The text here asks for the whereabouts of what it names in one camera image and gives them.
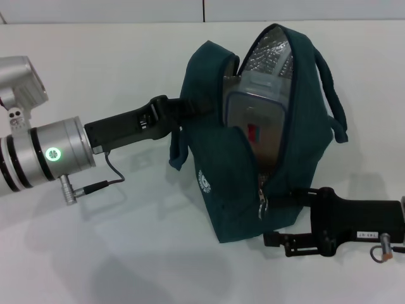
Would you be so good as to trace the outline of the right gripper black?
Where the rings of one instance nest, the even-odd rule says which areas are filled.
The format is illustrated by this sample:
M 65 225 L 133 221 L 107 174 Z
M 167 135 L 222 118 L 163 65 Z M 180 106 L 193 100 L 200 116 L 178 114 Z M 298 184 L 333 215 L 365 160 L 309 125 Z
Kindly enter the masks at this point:
M 332 257 L 347 242 L 379 243 L 381 235 L 391 243 L 404 242 L 404 208 L 397 200 L 350 200 L 330 187 L 302 188 L 286 196 L 268 199 L 271 208 L 310 207 L 311 233 L 263 234 L 267 247 L 283 246 L 285 256 Z

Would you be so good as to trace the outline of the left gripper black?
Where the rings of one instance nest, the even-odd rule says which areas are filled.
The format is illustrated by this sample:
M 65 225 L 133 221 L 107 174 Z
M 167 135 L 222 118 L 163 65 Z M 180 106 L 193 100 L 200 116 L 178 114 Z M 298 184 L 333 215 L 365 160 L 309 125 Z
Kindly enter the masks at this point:
M 184 120 L 213 111 L 209 101 L 157 96 L 136 110 L 87 123 L 84 129 L 93 153 L 100 154 L 147 139 L 162 139 Z

